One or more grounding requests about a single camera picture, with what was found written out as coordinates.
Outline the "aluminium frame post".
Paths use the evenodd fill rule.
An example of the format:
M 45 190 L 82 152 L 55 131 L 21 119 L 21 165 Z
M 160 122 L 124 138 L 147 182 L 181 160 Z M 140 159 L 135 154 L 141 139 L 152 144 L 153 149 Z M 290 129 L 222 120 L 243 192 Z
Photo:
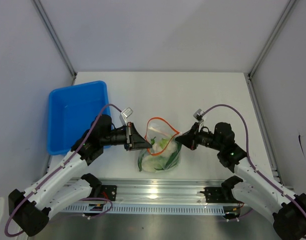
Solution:
M 76 80 L 76 76 L 77 76 L 77 72 L 76 70 L 74 69 L 73 67 L 73 64 L 71 63 L 68 55 L 67 55 L 67 52 L 55 30 L 55 27 L 54 25 L 52 24 L 51 22 L 51 19 L 50 17 L 48 16 L 43 4 L 42 4 L 42 1 L 40 0 L 31 0 L 31 3 L 33 5 L 33 7 L 35 8 L 38 16 L 40 17 L 50 39 L 52 40 L 57 52 L 59 53 L 64 65 L 66 66 L 68 72 L 70 73 L 71 75 L 71 83 L 70 85 L 74 85 L 75 84 L 75 80 Z
M 268 156 L 268 160 L 270 163 L 270 168 L 273 173 L 274 179 L 278 180 L 279 183 L 283 183 L 282 175 L 280 173 L 277 158 L 276 158 L 276 152 L 274 150 L 268 129 L 267 124 L 265 121 L 265 117 L 263 114 L 263 111 L 260 107 L 260 102 L 256 94 L 255 89 L 255 75 L 264 63 L 265 59 L 269 55 L 270 51 L 272 50 L 275 42 L 279 38 L 279 35 L 281 34 L 283 28 L 286 26 L 289 18 L 291 17 L 292 13 L 294 12 L 296 6 L 298 5 L 298 0 L 289 0 L 284 7 L 281 15 L 279 16 L 277 22 L 275 23 L 271 33 L 269 34 L 269 37 L 267 38 L 262 50 L 260 51 L 258 57 L 256 58 L 251 70 L 248 73 L 245 73 L 245 80 L 248 87 L 248 91 L 250 94 L 250 98 L 253 104 L 253 108 L 255 111 L 256 119 L 260 128 L 260 132 L 262 135 L 262 139 L 264 142 L 264 146 L 266 149 L 266 153 Z

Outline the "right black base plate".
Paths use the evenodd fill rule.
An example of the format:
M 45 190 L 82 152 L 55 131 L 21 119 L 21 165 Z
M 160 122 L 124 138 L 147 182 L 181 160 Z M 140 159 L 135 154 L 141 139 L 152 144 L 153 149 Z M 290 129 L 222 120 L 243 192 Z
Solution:
M 236 200 L 230 189 L 223 187 L 205 187 L 204 190 L 200 191 L 201 194 L 205 196 L 207 203 L 217 203 L 217 204 L 237 204 Z

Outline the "right aluminium frame post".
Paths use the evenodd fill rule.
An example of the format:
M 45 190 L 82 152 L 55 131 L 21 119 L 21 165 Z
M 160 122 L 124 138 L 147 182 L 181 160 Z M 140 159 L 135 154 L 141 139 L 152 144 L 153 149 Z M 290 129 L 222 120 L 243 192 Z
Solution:
M 276 152 L 274 150 L 268 129 L 267 124 L 265 121 L 265 117 L 263 114 L 263 111 L 260 107 L 260 102 L 256 94 L 255 89 L 255 75 L 264 63 L 265 59 L 269 55 L 270 51 L 272 50 L 275 42 L 279 38 L 279 35 L 281 34 L 283 28 L 286 26 L 289 18 L 291 17 L 292 13 L 294 12 L 296 6 L 298 5 L 298 0 L 289 0 L 284 7 L 281 15 L 279 16 L 277 22 L 275 23 L 271 33 L 269 34 L 269 37 L 267 38 L 262 50 L 260 51 L 258 57 L 256 58 L 251 70 L 248 73 L 245 73 L 245 80 L 248 87 L 248 91 L 250 94 L 250 98 L 253 104 L 253 108 L 255 111 L 256 119 L 260 128 L 260 132 L 262 135 L 262 139 L 264 142 L 264 146 L 266 149 L 266 153 L 268 156 L 268 160 L 270 163 L 270 168 L 273 173 L 274 179 L 278 180 L 279 183 L 283 183 L 282 175 L 280 173 L 277 158 L 276 158 Z

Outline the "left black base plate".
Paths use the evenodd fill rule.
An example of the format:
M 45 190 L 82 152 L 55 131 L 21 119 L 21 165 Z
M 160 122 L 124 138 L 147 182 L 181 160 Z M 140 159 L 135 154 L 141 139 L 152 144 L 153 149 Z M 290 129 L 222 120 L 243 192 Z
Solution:
M 115 201 L 117 196 L 116 185 L 102 185 L 100 190 L 100 197 Z

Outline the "aluminium mounting rail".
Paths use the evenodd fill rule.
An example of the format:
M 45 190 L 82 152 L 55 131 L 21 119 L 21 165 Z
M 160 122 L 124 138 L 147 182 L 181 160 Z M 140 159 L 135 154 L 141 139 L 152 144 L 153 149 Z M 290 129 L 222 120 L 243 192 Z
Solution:
M 45 207 L 61 210 L 80 201 L 111 201 L 100 197 L 102 185 L 117 186 L 116 200 L 112 202 L 118 204 L 194 205 L 204 202 L 200 193 L 201 187 L 194 186 L 192 183 L 182 184 L 180 182 L 176 184 L 172 181 L 166 184 L 162 181 L 140 181 L 139 184 L 135 184 L 126 181 L 121 183 L 113 181 L 102 184 L 94 176 L 91 176 L 90 179 L 80 178 L 58 183 L 48 181 L 41 186 L 40 183 L 41 181 L 38 181 L 23 191 L 23 195 L 30 202 L 35 202 L 35 206 L 40 210 Z

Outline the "left aluminium frame post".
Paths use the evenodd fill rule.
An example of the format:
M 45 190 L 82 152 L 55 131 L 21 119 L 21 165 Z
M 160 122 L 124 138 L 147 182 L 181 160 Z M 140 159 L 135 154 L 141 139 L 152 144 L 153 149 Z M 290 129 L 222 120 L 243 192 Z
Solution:
M 73 67 L 73 64 L 71 63 L 68 55 L 67 55 L 67 52 L 55 30 L 55 27 L 54 25 L 52 24 L 51 22 L 51 19 L 50 17 L 48 16 L 43 4 L 42 4 L 42 1 L 40 0 L 31 0 L 31 3 L 33 5 L 33 7 L 35 8 L 38 16 L 40 17 L 50 39 L 52 40 L 57 52 L 59 53 L 64 65 L 66 66 L 68 72 L 70 73 L 71 75 L 71 83 L 70 85 L 74 85 L 75 84 L 75 80 L 76 80 L 76 76 L 77 76 L 77 72 L 76 70 L 74 69 Z

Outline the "green onion stalk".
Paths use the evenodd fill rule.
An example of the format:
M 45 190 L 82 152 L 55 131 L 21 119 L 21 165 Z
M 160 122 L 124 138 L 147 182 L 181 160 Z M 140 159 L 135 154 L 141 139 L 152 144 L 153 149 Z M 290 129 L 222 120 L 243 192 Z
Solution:
M 181 147 L 177 148 L 177 150 L 171 154 L 171 156 L 166 161 L 165 165 L 160 168 L 155 168 L 157 171 L 166 171 L 173 167 L 175 167 L 179 163 Z

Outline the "green lettuce leaf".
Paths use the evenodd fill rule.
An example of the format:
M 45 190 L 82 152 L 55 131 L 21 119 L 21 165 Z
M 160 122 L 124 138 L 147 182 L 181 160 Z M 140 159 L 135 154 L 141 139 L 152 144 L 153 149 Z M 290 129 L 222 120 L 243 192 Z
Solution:
M 137 166 L 140 172 L 156 173 L 163 171 L 168 159 L 162 156 L 152 156 L 147 150 L 142 150 L 138 156 Z

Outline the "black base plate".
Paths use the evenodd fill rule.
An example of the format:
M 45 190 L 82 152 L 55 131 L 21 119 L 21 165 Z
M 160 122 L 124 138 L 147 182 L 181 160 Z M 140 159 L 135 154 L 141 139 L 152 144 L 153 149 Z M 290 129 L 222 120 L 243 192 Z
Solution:
M 223 187 L 205 187 L 204 190 L 200 191 L 201 194 L 205 196 L 207 203 L 217 203 L 217 204 L 237 204 L 236 200 L 230 189 Z
M 117 196 L 116 185 L 102 185 L 100 190 L 100 197 L 115 201 Z

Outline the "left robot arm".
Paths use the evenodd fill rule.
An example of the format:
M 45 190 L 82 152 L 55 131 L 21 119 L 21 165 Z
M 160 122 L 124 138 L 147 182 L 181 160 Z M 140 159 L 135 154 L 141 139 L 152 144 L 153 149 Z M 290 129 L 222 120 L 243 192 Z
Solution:
M 75 142 L 63 160 L 36 183 L 8 195 L 9 224 L 12 220 L 22 233 L 32 237 L 39 233 L 59 211 L 83 200 L 100 200 L 101 181 L 90 173 L 73 186 L 62 187 L 77 173 L 82 172 L 103 154 L 105 146 L 122 145 L 126 151 L 151 148 L 152 145 L 128 122 L 119 128 L 112 127 L 109 115 L 95 118 L 91 128 Z

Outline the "blue plastic bin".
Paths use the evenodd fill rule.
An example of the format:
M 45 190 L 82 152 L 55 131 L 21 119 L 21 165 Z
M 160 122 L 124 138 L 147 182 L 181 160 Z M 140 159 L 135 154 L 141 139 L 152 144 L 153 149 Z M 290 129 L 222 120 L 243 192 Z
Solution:
M 51 156 L 67 154 L 108 103 L 107 85 L 100 80 L 51 91 L 48 97 L 48 153 Z

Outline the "clear zip top bag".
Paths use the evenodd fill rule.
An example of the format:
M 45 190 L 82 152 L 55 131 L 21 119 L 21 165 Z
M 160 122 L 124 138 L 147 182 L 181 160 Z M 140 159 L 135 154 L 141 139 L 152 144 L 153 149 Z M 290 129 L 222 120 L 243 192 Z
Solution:
M 180 132 L 161 117 L 152 117 L 146 126 L 145 139 L 152 145 L 139 154 L 138 170 L 147 173 L 171 171 L 180 163 L 182 145 L 175 141 Z

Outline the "green chili pepper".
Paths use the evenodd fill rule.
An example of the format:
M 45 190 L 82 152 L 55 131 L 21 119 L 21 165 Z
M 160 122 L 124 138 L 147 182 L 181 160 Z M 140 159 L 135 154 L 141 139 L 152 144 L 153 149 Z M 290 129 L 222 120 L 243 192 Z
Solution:
M 156 136 L 150 139 L 150 142 L 152 145 L 154 145 L 156 143 Z

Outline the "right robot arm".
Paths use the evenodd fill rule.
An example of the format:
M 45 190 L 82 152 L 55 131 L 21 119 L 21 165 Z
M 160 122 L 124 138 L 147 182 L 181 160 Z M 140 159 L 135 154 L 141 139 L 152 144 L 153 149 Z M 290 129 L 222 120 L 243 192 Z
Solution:
M 217 158 L 233 177 L 222 182 L 221 196 L 245 203 L 265 217 L 283 240 L 306 239 L 306 194 L 296 194 L 252 164 L 235 143 L 231 125 L 220 122 L 213 132 L 194 123 L 191 129 L 175 140 L 195 150 L 201 145 L 218 151 Z

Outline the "white cauliflower with leaves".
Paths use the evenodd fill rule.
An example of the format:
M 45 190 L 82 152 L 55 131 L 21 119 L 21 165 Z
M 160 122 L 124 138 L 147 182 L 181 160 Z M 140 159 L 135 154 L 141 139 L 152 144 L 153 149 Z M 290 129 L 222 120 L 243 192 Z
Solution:
M 156 142 L 152 149 L 152 154 L 158 154 L 161 157 L 168 158 L 177 150 L 177 143 L 169 138 L 162 138 Z

